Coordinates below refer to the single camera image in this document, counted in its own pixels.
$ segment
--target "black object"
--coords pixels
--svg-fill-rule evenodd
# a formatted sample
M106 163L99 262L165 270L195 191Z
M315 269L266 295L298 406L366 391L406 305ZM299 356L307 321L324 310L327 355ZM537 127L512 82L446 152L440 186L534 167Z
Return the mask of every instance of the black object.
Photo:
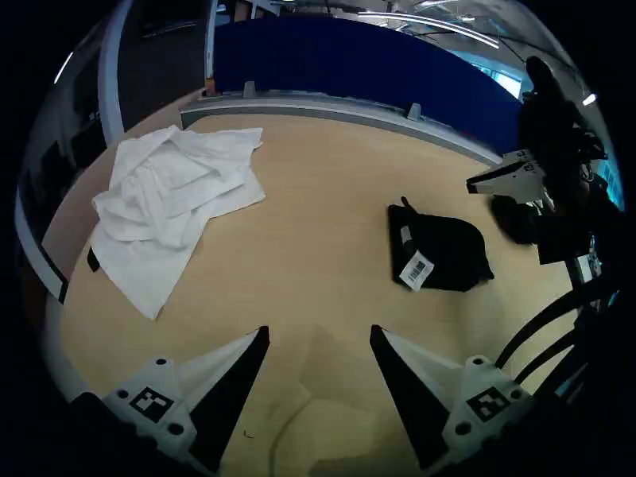
M196 438L190 453L213 472L230 440L270 347L270 329L261 326L250 346L190 413Z
M402 360L377 324L371 326L370 345L424 469L448 451L442 431L450 413Z
M434 268L422 287L466 292L482 280L494 278L486 258L486 245L474 225L452 217L418 214L405 197L404 207L390 205L389 239L393 280L407 286L400 273L418 250ZM409 228L411 240L402 241Z
M92 272L96 272L97 270L99 270L99 260L93 252L93 247L88 249L88 256L86 257L86 261L88 262L88 266L91 267Z
M517 204L508 196L492 196L490 201L494 221L513 242L529 245L537 242L534 218L538 210L527 204Z

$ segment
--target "black strap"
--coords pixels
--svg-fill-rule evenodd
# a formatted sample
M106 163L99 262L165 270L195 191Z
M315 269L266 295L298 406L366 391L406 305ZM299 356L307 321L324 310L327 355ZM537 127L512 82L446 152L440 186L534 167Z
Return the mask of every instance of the black strap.
M535 359L530 361L528 365L523 368L522 372L514 379L517 384L521 384L525 379L530 376L538 367L546 363L549 359L561 353L565 348L574 344L575 331L570 330L561 336L557 341L548 346L543 352L539 354Z
M561 298L558 298L546 308L544 308L532 320L520 329L510 342L503 348L502 353L497 358L494 365L502 368L510 356L519 348L530 336L542 329L546 324L551 323L559 316L578 308L583 304L602 297L608 297L615 291L615 283L607 275L593 278L574 290L570 290Z

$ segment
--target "wall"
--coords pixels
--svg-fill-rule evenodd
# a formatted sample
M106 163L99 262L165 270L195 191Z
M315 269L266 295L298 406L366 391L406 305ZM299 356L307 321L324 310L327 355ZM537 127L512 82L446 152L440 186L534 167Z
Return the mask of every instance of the wall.
M57 142L60 155L69 157L74 164L71 139L81 126L80 117L73 110L74 81L93 56L99 53L102 34L103 26L97 25L73 51L58 82L45 85L50 91L29 133L23 161L36 194L41 180L41 158L51 145Z

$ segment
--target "crumpled white fabric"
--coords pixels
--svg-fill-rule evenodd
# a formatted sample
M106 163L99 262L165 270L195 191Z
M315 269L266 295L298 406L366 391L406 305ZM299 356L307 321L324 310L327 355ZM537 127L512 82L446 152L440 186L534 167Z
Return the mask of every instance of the crumpled white fabric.
M176 126L119 144L90 238L108 277L154 320L213 217L265 199L251 170L262 128L198 134Z

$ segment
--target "barcode label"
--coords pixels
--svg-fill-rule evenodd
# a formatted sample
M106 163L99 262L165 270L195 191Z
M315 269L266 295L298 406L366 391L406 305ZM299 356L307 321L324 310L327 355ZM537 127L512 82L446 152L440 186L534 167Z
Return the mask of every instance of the barcode label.
M433 267L432 262L416 251L400 273L400 278L413 290L418 291L432 272Z
M413 271L409 273L409 279L411 281L417 280L417 277L420 276L420 273L422 273L424 267L426 267L426 264L424 262L418 262L417 265L415 265Z

